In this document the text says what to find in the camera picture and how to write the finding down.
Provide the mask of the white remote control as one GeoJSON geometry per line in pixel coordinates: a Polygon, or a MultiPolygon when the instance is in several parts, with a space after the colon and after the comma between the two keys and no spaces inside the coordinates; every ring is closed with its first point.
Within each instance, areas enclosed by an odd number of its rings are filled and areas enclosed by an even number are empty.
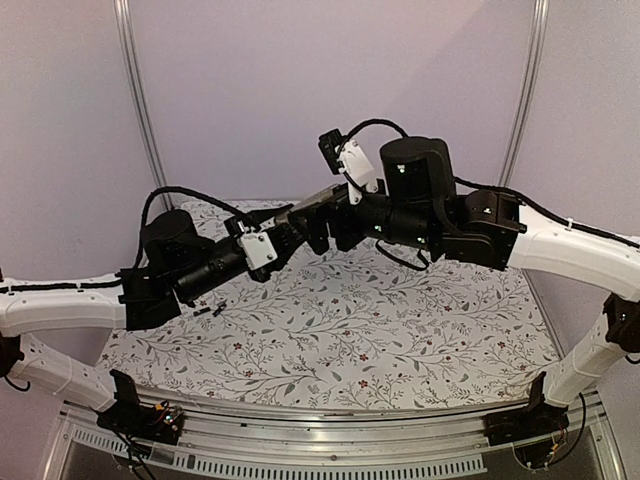
{"type": "Polygon", "coordinates": [[[290,215],[301,212],[310,207],[318,206],[321,203],[330,200],[341,187],[341,184],[332,184],[329,187],[326,187],[321,191],[314,193],[310,197],[301,200],[293,206],[285,207],[282,212],[275,215],[274,224],[281,225],[288,223],[290,215]]]}

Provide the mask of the purple AAA battery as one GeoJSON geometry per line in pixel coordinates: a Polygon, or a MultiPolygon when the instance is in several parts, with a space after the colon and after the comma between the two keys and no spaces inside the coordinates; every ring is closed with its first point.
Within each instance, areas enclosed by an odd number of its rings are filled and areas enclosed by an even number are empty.
{"type": "Polygon", "coordinates": [[[219,315],[220,315],[220,314],[221,314],[221,313],[222,313],[226,308],[227,308],[227,302],[226,302],[226,301],[220,302],[220,303],[216,306],[216,309],[213,311],[212,315],[213,315],[214,317],[217,317],[217,316],[219,316],[219,315]]]}

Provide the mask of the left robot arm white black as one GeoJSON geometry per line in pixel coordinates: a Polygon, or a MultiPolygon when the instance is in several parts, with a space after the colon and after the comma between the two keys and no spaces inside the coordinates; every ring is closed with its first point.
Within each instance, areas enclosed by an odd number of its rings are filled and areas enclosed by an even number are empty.
{"type": "Polygon", "coordinates": [[[39,341],[36,333],[73,327],[156,329],[204,294],[247,273],[265,282],[303,244],[287,223],[263,229],[233,219],[228,237],[198,233],[191,215],[172,210],[143,226],[146,266],[80,280],[1,282],[1,375],[34,383],[111,419],[128,434],[148,426],[134,381],[86,365],[39,341]]]}

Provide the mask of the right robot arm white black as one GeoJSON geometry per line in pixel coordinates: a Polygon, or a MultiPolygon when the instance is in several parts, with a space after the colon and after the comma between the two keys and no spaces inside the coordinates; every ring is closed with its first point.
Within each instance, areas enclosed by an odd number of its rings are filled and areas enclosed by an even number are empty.
{"type": "Polygon", "coordinates": [[[319,208],[311,246],[347,251],[365,238],[420,249],[497,270],[543,271],[607,290],[607,307],[568,356],[548,369],[517,427],[537,436],[626,354],[637,350],[639,244],[552,214],[519,192],[471,184],[456,191],[449,151],[440,139],[403,136],[382,146],[377,178],[358,143],[330,131],[319,139],[329,168],[345,178],[319,208]]]}

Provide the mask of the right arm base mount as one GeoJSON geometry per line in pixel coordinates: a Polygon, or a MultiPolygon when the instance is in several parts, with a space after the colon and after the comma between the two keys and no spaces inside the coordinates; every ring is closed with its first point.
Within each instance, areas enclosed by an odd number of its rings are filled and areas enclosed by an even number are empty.
{"type": "Polygon", "coordinates": [[[528,403],[521,408],[487,414],[483,435],[491,446],[559,432],[569,426],[567,407],[552,406],[543,392],[546,373],[532,382],[528,403]]]}

